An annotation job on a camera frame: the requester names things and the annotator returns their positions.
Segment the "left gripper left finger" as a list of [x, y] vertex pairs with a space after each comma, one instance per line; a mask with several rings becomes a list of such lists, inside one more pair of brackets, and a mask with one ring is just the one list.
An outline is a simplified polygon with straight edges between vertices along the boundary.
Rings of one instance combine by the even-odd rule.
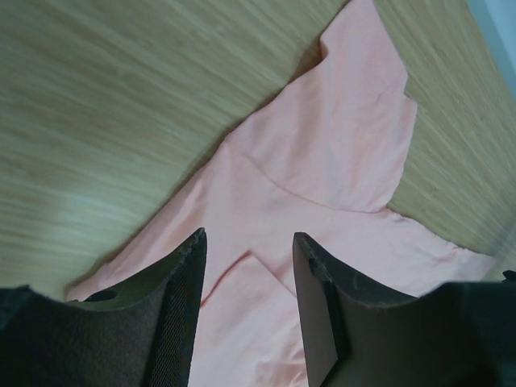
[[58, 302], [26, 285], [2, 289], [2, 385], [187, 385], [206, 251], [198, 229], [82, 302]]

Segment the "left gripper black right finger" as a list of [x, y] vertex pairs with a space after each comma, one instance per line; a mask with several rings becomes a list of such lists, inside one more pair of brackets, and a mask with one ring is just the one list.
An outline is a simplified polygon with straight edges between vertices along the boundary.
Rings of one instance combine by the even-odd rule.
[[514, 272], [415, 298], [300, 232], [293, 271], [309, 385], [514, 385]]

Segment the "pink t shirt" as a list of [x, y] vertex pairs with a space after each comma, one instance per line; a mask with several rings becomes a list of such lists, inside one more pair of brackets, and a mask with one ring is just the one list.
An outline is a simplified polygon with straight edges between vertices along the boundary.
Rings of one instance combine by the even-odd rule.
[[413, 296], [445, 281], [478, 281], [493, 267], [493, 258], [387, 207], [417, 106], [405, 96], [406, 69], [374, 4], [349, 2], [320, 45], [316, 67], [229, 134], [112, 261], [68, 292], [84, 300], [203, 228], [192, 386], [306, 385], [293, 278], [297, 232]]

